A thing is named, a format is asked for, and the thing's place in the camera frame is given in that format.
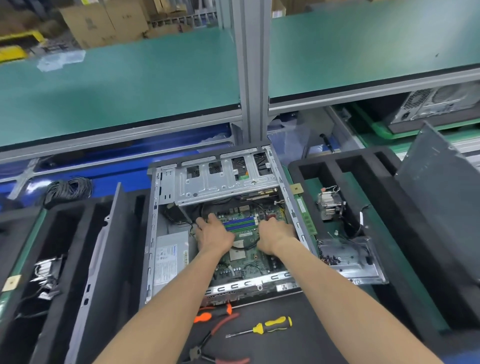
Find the blue ram slot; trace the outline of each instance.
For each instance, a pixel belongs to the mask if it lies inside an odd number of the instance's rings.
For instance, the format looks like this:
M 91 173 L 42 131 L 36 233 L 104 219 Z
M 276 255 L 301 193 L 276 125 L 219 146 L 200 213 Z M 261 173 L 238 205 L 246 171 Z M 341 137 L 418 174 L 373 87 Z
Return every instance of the blue ram slot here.
M 236 225 L 236 226 L 231 226 L 231 227 L 228 227 L 226 226 L 225 229 L 227 231 L 231 231 L 231 230 L 238 230 L 238 229 L 244 229 L 244 228 L 253 228 L 255 227 L 255 223 L 249 223 L 249 224 L 243 224 L 243 225 Z
M 237 224 L 239 222 L 250 222 L 250 221 L 255 222 L 255 219 L 254 218 L 240 218 L 238 220 L 225 221 L 223 224 L 225 226 L 228 226 L 228 225 L 231 225 L 231 224 Z

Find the red-handled pliers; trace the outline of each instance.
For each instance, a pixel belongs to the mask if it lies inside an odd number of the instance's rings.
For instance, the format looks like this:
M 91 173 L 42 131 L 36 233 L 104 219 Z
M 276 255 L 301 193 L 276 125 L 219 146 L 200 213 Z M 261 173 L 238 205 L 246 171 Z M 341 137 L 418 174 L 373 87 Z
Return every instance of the red-handled pliers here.
M 239 313 L 234 313 L 231 314 L 227 317 L 225 317 L 223 320 L 221 320 L 218 324 L 215 325 L 215 327 L 208 332 L 208 334 L 204 337 L 204 339 L 198 344 L 197 346 L 194 346 L 193 348 L 190 349 L 189 351 L 189 358 L 184 360 L 182 363 L 191 363 L 197 359 L 203 359 L 206 362 L 209 363 L 215 363 L 215 364 L 247 364 L 250 362 L 250 358 L 245 358 L 245 359 L 240 359 L 240 360 L 234 360 L 234 361 L 228 361 L 228 360 L 220 360 L 217 358 L 214 358 L 213 356 L 206 355 L 202 353 L 203 347 L 208 343 L 210 338 L 215 335 L 215 333 L 228 321 L 233 320 L 234 318 L 237 318 L 240 316 Z

